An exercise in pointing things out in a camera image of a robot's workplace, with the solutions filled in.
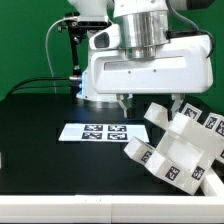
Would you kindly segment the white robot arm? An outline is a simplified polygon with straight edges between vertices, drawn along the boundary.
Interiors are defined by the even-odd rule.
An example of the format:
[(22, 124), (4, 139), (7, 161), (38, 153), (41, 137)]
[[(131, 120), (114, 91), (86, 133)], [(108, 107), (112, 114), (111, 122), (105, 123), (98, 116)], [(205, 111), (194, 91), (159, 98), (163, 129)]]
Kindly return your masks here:
[(185, 93), (213, 84), (212, 35), (179, 14), (215, 0), (67, 0), (89, 34), (82, 92), (96, 104), (119, 103), (132, 118), (134, 94), (170, 94), (178, 110)]

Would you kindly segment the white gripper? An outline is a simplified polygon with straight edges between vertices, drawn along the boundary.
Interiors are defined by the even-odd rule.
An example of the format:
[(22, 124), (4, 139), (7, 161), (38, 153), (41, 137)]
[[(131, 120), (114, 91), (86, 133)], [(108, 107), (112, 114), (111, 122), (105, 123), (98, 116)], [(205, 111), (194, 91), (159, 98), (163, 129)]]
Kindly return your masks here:
[(93, 88), (100, 94), (117, 94), (124, 117), (133, 119), (132, 94), (171, 95), (169, 119), (179, 111), (185, 95), (201, 93), (213, 84), (207, 35), (173, 38), (156, 50), (153, 59), (127, 59), (124, 50), (101, 51), (91, 59)]

